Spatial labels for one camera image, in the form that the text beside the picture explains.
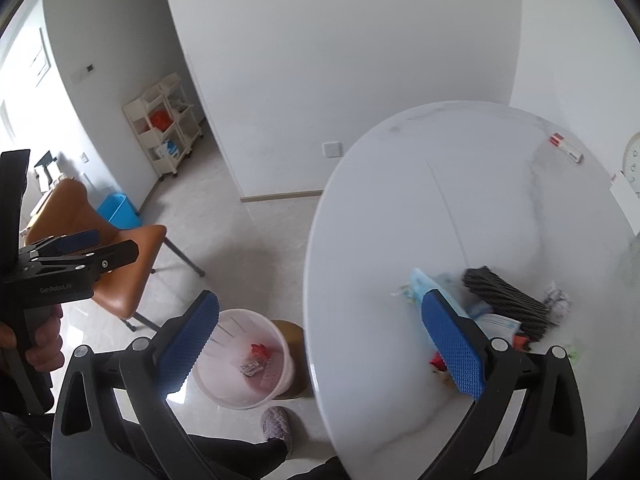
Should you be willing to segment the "person's left hand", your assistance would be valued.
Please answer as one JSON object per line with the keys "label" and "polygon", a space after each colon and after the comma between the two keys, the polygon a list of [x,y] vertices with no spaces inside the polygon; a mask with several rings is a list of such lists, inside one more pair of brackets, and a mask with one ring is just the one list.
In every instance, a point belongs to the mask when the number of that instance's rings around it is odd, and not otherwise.
{"label": "person's left hand", "polygon": [[[40,325],[35,333],[35,344],[26,353],[26,360],[38,373],[50,373],[64,364],[62,337],[60,334],[63,310],[59,304],[51,307],[51,315]],[[11,350],[16,346],[13,330],[4,323],[0,324],[1,350]]]}

